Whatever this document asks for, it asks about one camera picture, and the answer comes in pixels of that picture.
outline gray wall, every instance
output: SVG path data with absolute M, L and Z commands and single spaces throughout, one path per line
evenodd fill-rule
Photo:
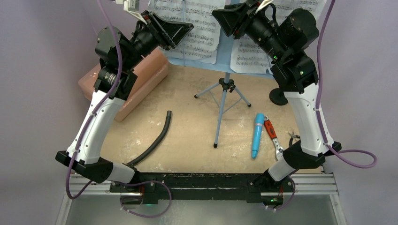
M 367 170 L 336 157 L 328 161 L 351 225 L 398 223 L 397 9 L 391 0 L 338 0 L 322 41 L 322 107 L 330 133 L 344 149 L 369 150 L 379 158 Z M 352 153 L 344 157 L 371 162 Z
M 1 224 L 54 224 L 66 175 L 54 157 L 88 108 L 77 81 L 96 35 L 76 0 L 0 1 L 0 21 Z

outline brown box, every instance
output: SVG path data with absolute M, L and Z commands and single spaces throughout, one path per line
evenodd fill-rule
M 78 82 L 84 96 L 91 101 L 94 83 L 101 67 L 98 64 L 84 75 Z M 129 98 L 115 116 L 116 121 L 122 121 L 168 74 L 168 60 L 159 49 L 155 49 L 135 68 L 137 80 L 130 92 Z

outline blue music stand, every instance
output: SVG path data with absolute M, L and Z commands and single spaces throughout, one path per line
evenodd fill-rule
M 234 85 L 235 87 L 230 87 L 229 90 L 235 90 L 238 95 L 240 96 L 240 99 L 235 102 L 232 106 L 230 106 L 227 110 L 224 111 L 224 105 L 225 105 L 225 99 L 227 97 L 227 90 L 225 86 L 231 83 L 230 79 L 230 74 L 231 73 L 236 73 L 233 71 L 230 67 L 230 62 L 231 62 L 231 53 L 232 53 L 232 46 L 233 46 L 233 38 L 232 37 L 227 37 L 223 31 L 220 33 L 220 42 L 218 43 L 217 46 L 217 58 L 215 61 L 215 64 L 210 64 L 210 63 L 204 63 L 204 62 L 199 62 L 195 60 L 183 60 L 183 59 L 176 59 L 176 58 L 169 58 L 169 62 L 174 65 L 179 65 L 179 66 L 187 66 L 187 67 L 195 67 L 195 68 L 202 68 L 202 69 L 210 69 L 210 70 L 215 70 L 215 71 L 221 71 L 225 72 L 225 77 L 220 78 L 219 82 L 215 83 L 214 85 L 210 86 L 209 88 L 203 90 L 199 94 L 195 95 L 195 98 L 198 98 L 199 96 L 203 95 L 204 93 L 210 91 L 211 89 L 217 87 L 218 85 L 221 85 L 223 87 L 222 91 L 222 98 L 221 98 L 221 104 L 218 104 L 217 100 L 213 96 L 214 101 L 217 103 L 218 107 L 220 108 L 219 110 L 219 115 L 218 115 L 218 121 L 217 121 L 217 130 L 215 133 L 215 140 L 214 140 L 214 147 L 217 148 L 218 145 L 218 136 L 220 134 L 220 126 L 221 126 L 221 119 L 222 115 L 227 112 L 230 108 L 232 108 L 236 103 L 238 103 L 241 99 L 245 101 L 248 107 L 252 106 L 252 104 L 244 97 L 244 95 L 240 92 L 240 90 Z M 252 75 L 252 76 L 258 76 L 258 77 L 265 77 L 265 78 L 272 78 L 271 74 L 245 74 L 245 75 Z

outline beige tabletop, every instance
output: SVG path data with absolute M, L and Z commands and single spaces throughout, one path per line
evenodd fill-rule
M 144 152 L 163 129 L 167 110 L 173 112 L 169 131 L 153 153 L 137 165 L 142 172 L 262 173 L 276 162 L 275 147 L 265 129 L 256 159 L 251 158 L 254 118 L 263 113 L 271 120 L 280 144 L 287 148 L 288 132 L 298 134 L 290 105 L 277 106 L 268 98 L 275 80 L 231 75 L 250 101 L 241 100 L 222 118 L 218 148 L 213 148 L 218 107 L 210 93 L 193 96 L 218 82 L 224 73 L 170 65 L 169 75 L 122 122 L 114 121 L 101 156 L 127 163 Z M 222 88 L 212 90 L 220 102 Z M 227 94 L 226 108 L 239 99 Z

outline tripod leg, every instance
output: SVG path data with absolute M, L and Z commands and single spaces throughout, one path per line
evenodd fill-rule
M 244 95 L 239 91 L 237 87 L 235 87 L 235 90 L 238 93 L 238 95 L 246 102 L 246 105 L 248 107 L 252 106 L 252 104 L 244 97 Z
M 225 105 L 226 98 L 227 98 L 227 91 L 224 90 L 222 92 L 220 110 L 218 112 L 217 130 L 215 132 L 215 141 L 214 141 L 214 145 L 213 145 L 214 148 L 217 148 L 217 145 L 218 145 L 218 135 L 220 134 L 221 119 L 222 119 L 222 114 L 224 112 L 224 105 Z
M 194 97 L 197 98 L 197 97 L 203 95 L 204 93 L 210 91 L 211 89 L 217 87 L 218 85 L 219 85 L 219 83 L 217 82 L 217 83 L 213 84 L 212 86 L 208 87 L 207 89 L 205 89 L 204 91 L 202 91 L 201 93 L 196 94 Z

